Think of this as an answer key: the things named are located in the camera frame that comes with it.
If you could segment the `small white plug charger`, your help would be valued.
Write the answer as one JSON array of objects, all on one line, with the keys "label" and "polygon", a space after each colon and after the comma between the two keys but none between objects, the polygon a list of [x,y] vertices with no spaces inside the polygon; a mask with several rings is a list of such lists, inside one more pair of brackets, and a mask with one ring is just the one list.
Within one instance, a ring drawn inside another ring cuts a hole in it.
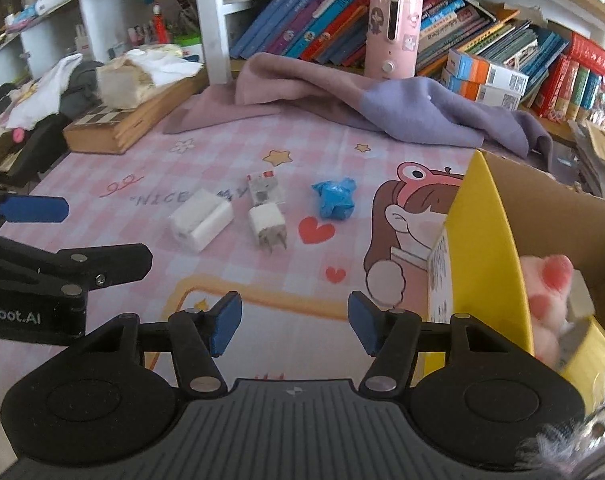
[{"label": "small white plug charger", "polygon": [[287,248],[286,222],[280,208],[275,203],[264,203],[248,211],[252,232],[259,247],[273,252],[275,245]]}]

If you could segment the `blue plastic bag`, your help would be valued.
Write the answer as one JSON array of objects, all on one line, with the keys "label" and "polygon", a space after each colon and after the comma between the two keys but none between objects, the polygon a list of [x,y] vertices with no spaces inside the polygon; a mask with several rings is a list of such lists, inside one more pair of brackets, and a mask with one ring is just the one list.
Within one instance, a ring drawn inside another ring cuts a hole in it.
[{"label": "blue plastic bag", "polygon": [[311,185],[319,196],[319,215],[327,220],[347,220],[353,214],[353,192],[357,184],[351,178],[323,181]]}]

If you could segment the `small red white box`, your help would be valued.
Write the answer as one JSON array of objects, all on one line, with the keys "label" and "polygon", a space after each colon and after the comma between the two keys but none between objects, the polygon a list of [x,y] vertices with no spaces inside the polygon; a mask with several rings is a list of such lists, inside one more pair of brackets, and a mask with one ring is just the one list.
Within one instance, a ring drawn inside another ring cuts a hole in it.
[{"label": "small red white box", "polygon": [[272,170],[248,174],[247,186],[254,206],[285,203],[284,188],[281,187],[278,177]]}]

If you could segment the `yellow cardboard box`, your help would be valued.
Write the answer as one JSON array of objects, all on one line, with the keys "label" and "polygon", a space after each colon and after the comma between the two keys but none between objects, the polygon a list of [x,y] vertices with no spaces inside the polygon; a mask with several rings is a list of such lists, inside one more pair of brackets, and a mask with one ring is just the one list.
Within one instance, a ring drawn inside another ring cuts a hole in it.
[{"label": "yellow cardboard box", "polygon": [[474,153],[429,256],[429,319],[467,312],[534,350],[520,256],[568,256],[605,330],[605,200],[549,174]]}]

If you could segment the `pink plush pig toy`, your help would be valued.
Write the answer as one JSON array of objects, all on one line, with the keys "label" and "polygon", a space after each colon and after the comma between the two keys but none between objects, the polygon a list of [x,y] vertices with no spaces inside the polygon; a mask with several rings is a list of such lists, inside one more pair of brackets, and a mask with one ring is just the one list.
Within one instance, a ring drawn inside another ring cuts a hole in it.
[{"label": "pink plush pig toy", "polygon": [[560,336],[567,318],[567,300],[574,266],[565,255],[520,256],[525,283],[534,356],[549,367],[560,359]]}]

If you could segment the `yellow tape roll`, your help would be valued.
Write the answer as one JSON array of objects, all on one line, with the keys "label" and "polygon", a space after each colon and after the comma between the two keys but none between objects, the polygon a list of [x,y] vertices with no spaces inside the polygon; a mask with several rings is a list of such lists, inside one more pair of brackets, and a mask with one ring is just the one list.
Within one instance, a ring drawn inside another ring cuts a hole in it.
[{"label": "yellow tape roll", "polygon": [[576,388],[591,413],[605,399],[605,330],[594,316],[582,318],[560,343],[560,375]]}]

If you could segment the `white square charger block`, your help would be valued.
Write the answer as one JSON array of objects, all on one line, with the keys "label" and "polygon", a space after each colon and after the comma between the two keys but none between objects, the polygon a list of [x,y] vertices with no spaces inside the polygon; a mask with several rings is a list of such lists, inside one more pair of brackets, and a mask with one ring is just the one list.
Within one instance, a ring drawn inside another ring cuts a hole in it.
[{"label": "white square charger block", "polygon": [[595,304],[580,270],[573,271],[572,286],[567,297],[567,320],[577,322],[595,314]]}]

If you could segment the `white clothes pile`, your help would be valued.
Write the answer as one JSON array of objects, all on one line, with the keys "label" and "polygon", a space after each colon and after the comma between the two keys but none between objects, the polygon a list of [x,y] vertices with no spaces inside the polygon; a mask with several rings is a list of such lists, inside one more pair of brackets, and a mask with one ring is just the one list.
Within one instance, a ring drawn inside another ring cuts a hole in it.
[{"label": "white clothes pile", "polygon": [[50,116],[67,118],[97,103],[96,71],[102,63],[82,55],[66,56],[38,80],[0,86],[0,136],[7,131],[32,130]]}]

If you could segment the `pink checked tablecloth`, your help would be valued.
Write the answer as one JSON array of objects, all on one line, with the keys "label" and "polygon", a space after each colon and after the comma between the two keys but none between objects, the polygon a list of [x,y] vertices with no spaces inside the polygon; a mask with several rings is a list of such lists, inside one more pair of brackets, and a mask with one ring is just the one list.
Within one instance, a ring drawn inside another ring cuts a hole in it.
[{"label": "pink checked tablecloth", "polygon": [[[124,155],[72,153],[38,185],[62,196],[59,224],[17,223],[0,234],[48,252],[142,243],[153,266],[144,280],[90,293],[86,325],[133,312],[162,321],[209,308],[225,292],[243,297],[243,320],[218,365],[225,379],[360,380],[369,357],[346,320],[350,292],[365,288],[377,188],[404,162],[467,171],[472,151],[406,144],[334,124],[296,107],[273,116],[166,134],[147,133]],[[247,176],[272,170],[287,248],[259,247],[248,211]],[[319,215],[311,185],[351,178],[347,220]]]}]

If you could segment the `white tissue pack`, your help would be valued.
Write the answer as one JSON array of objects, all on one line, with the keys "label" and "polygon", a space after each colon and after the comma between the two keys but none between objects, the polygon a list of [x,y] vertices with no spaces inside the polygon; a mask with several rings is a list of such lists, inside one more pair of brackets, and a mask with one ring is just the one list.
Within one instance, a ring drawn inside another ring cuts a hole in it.
[{"label": "white tissue pack", "polygon": [[176,44],[131,49],[96,70],[97,95],[110,108],[133,110],[202,68]]}]

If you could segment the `pink purple cloth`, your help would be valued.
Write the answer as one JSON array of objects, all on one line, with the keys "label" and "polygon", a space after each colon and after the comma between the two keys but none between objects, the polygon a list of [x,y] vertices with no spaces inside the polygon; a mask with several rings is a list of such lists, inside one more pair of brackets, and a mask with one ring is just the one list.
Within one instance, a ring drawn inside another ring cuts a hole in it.
[{"label": "pink purple cloth", "polygon": [[292,105],[330,122],[383,132],[396,141],[481,148],[487,141],[553,167],[553,141],[533,116],[459,96],[426,77],[376,80],[296,58],[258,53],[229,84],[211,84],[169,114],[164,133],[178,134]]}]

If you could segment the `orange white box lower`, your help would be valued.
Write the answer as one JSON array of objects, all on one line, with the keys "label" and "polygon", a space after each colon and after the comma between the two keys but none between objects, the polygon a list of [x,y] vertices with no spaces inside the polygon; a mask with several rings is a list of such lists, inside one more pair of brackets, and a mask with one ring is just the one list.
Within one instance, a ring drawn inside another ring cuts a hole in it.
[{"label": "orange white box lower", "polygon": [[503,107],[511,112],[517,110],[519,102],[521,102],[521,97],[515,92],[457,78],[445,68],[441,72],[440,81],[447,89],[465,99],[488,106]]}]

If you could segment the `orange white box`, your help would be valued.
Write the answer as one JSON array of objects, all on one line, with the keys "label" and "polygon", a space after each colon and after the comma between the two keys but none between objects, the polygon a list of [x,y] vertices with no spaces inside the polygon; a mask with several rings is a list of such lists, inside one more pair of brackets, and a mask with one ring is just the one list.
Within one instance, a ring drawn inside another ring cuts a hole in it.
[{"label": "orange white box", "polygon": [[515,92],[457,78],[445,68],[441,72],[440,81],[447,89],[465,99],[488,106],[503,107],[511,112],[517,110],[519,102],[521,102],[521,97]]},{"label": "orange white box", "polygon": [[512,91],[519,96],[525,94],[528,84],[528,77],[518,70],[460,50],[449,51],[445,69],[463,81]]}]

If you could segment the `orange white box upper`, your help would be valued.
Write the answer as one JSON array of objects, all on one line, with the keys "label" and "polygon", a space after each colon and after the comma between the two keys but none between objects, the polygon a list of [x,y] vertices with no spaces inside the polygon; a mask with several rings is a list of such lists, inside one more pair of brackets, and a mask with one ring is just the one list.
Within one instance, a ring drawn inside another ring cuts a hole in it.
[{"label": "orange white box upper", "polygon": [[512,91],[519,96],[525,94],[528,84],[528,77],[518,70],[460,50],[449,51],[445,69],[463,81]]}]

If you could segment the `stack of books and papers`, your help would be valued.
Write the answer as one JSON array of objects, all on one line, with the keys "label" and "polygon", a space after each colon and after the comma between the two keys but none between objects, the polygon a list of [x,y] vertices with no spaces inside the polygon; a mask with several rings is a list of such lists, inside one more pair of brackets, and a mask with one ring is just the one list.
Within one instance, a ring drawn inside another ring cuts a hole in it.
[{"label": "stack of books and papers", "polygon": [[575,140],[577,168],[583,189],[605,200],[605,162],[598,158],[588,127],[572,120],[568,123]]}]

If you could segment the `pink cylindrical device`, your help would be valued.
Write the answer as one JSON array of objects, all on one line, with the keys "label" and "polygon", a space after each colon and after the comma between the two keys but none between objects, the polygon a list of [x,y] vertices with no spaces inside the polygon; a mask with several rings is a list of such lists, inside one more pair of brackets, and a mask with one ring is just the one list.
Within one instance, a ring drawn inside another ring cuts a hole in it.
[{"label": "pink cylindrical device", "polygon": [[423,0],[370,0],[365,77],[407,79],[415,75]]}]

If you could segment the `row of blue books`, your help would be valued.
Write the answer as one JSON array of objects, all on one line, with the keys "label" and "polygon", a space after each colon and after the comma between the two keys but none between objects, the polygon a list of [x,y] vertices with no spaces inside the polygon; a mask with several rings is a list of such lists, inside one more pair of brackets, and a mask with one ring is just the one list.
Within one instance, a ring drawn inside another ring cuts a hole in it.
[{"label": "row of blue books", "polygon": [[264,52],[301,58],[358,0],[270,0],[230,47],[231,58]]}]

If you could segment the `white bookshelf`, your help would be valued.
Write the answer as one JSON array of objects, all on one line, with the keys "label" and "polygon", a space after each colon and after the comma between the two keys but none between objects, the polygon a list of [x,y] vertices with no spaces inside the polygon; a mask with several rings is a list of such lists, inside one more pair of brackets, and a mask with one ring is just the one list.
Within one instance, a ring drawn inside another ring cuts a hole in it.
[{"label": "white bookshelf", "polygon": [[[20,70],[43,76],[57,62],[78,53],[107,62],[134,43],[135,29],[153,18],[174,18],[188,32],[198,32],[208,77],[224,84],[231,63],[258,52],[290,58],[313,58],[313,45],[337,37],[363,44],[373,0],[27,0],[22,15],[0,47],[0,82],[12,81]],[[459,32],[443,32],[452,14],[429,20],[413,15],[409,25],[391,27],[409,40],[413,70],[427,75],[443,64],[447,52],[487,32],[517,8],[538,10],[557,22],[603,44],[605,0],[451,0],[453,9],[472,10],[475,18]]]}]

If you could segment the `red dictionary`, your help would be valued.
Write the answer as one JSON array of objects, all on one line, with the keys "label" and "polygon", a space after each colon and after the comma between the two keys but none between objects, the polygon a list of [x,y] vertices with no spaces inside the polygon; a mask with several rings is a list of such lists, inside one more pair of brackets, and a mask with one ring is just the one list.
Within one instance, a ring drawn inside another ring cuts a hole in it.
[{"label": "red dictionary", "polygon": [[605,76],[605,50],[590,39],[572,32],[565,54],[588,70]]}]

